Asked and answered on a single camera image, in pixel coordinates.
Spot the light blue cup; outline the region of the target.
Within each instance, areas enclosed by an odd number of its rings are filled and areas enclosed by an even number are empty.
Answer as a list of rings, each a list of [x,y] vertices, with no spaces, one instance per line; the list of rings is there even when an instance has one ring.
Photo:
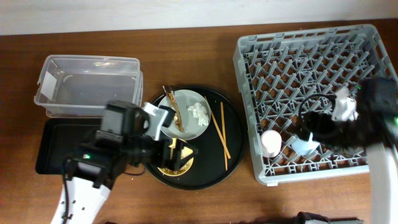
[[[313,140],[313,133],[310,133],[308,139],[305,141],[303,139],[297,138],[292,144],[292,149],[301,156],[307,156],[313,152],[318,146],[319,142]]]

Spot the food scraps and rice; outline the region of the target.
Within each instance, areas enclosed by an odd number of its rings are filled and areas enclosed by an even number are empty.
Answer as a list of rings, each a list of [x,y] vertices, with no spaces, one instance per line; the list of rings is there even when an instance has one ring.
[[[172,139],[172,144],[170,145],[170,158],[173,158],[174,149],[176,147],[177,138]],[[187,156],[193,153],[192,149],[187,148],[186,146],[183,147],[181,151],[181,159],[185,159]],[[193,158],[189,159],[179,170],[169,170],[167,171],[168,175],[170,176],[180,176],[186,173],[193,164]]]

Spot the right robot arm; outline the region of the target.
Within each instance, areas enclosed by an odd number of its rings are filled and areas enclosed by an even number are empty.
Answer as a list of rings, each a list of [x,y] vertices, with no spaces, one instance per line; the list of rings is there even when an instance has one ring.
[[[335,154],[361,148],[371,175],[372,223],[397,223],[397,82],[367,78],[356,98],[343,88],[325,95],[332,113],[298,113],[299,139],[325,145]]]

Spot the yellow bowl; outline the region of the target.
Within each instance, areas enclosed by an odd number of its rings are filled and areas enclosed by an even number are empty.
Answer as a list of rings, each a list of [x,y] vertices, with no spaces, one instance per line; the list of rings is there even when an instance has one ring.
[[[177,143],[177,138],[172,138],[172,143],[169,146],[169,149],[167,150],[167,158],[168,159],[174,158],[173,153],[174,153],[174,149],[176,147],[176,143]],[[193,154],[193,149],[191,149],[187,146],[184,146],[182,148],[180,158],[184,159],[191,154]],[[194,158],[189,159],[186,163],[184,163],[184,165],[179,170],[171,170],[168,168],[160,168],[160,167],[158,167],[158,170],[161,171],[161,173],[163,173],[163,175],[167,175],[167,176],[171,176],[171,177],[180,176],[180,175],[183,175],[184,173],[186,173],[191,168],[193,161],[194,161]]]

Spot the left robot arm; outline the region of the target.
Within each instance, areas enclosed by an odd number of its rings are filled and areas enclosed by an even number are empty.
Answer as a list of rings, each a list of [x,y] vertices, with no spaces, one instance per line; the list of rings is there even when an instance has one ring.
[[[93,223],[128,165],[178,171],[196,157],[196,147],[160,135],[175,114],[168,106],[109,101],[93,138],[84,140],[62,162],[63,189],[52,223]]]

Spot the pink cup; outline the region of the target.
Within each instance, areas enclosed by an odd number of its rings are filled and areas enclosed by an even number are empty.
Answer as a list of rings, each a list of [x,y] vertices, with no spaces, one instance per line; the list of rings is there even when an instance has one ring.
[[[264,157],[275,157],[282,147],[282,137],[274,130],[267,130],[261,134],[262,155]]]

